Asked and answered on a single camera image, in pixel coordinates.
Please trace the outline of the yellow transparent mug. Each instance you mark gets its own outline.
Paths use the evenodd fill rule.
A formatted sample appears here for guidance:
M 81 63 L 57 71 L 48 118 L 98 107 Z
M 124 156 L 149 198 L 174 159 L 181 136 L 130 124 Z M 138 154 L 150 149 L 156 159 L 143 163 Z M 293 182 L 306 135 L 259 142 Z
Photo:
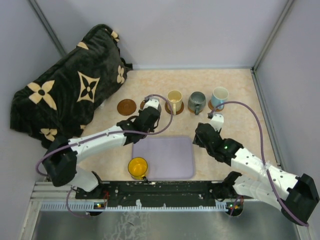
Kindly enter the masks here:
M 127 165 L 127 170 L 134 180 L 148 181 L 149 165 L 144 158 L 135 157 L 131 159 Z

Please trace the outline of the dark brown grooved coaster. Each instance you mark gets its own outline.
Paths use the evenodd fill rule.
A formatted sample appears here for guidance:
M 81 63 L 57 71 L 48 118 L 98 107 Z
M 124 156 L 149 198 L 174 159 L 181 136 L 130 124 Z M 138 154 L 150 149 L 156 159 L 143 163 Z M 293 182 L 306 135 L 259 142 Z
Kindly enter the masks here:
M 137 105 L 132 99 L 123 99 L 117 105 L 117 111 L 122 116 L 132 115 L 136 109 Z

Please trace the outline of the transparent purple cup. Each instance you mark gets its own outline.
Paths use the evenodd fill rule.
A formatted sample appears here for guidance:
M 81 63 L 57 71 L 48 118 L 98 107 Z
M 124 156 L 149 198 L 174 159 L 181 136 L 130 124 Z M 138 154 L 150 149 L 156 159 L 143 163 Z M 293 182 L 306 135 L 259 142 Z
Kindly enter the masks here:
M 158 98 L 154 98 L 152 101 L 153 101 L 153 103 L 154 103 L 154 108 L 155 108 L 159 113 L 161 113 L 162 108 L 161 108 L 160 100 L 159 100 Z

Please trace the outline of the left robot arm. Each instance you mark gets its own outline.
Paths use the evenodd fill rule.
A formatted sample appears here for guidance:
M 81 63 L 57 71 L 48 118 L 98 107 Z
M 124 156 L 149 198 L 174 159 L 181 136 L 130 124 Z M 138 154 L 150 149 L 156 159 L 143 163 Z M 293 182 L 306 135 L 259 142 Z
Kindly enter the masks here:
M 81 138 L 58 137 L 42 162 L 53 186 L 70 184 L 87 193 L 94 191 L 101 185 L 101 179 L 96 173 L 79 167 L 78 163 L 100 152 L 137 143 L 154 131 L 160 116 L 160 110 L 148 106 L 138 116 L 122 120 L 105 131 Z

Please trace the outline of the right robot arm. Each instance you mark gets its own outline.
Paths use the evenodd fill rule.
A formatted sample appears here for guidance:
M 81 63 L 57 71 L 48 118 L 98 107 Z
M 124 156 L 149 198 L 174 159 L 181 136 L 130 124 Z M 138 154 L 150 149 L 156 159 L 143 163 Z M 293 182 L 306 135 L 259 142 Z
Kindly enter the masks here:
M 320 201 L 312 177 L 305 173 L 297 176 L 264 163 L 241 143 L 222 138 L 209 123 L 197 125 L 193 143 L 206 149 L 216 161 L 240 170 L 232 174 L 232 189 L 237 195 L 267 203 L 297 225 L 309 225 L 308 220 Z

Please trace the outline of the grey green mug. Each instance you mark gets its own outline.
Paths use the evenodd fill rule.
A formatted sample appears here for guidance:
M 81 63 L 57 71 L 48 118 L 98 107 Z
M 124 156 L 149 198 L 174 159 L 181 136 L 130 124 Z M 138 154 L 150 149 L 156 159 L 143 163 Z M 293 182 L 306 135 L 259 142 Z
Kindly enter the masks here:
M 193 92 L 188 99 L 188 105 L 201 105 L 204 108 L 206 106 L 206 102 L 206 96 L 200 91 Z

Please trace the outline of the cream and blue mug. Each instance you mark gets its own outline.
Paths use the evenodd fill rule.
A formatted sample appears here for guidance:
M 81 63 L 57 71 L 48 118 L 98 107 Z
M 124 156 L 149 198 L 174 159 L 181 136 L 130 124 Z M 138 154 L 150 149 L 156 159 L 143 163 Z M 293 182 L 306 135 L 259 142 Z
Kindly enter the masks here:
M 216 108 L 218 111 L 222 111 L 224 109 L 224 105 L 220 105 L 227 101 L 229 97 L 229 92 L 226 88 L 219 86 L 216 87 L 211 95 L 211 105 Z

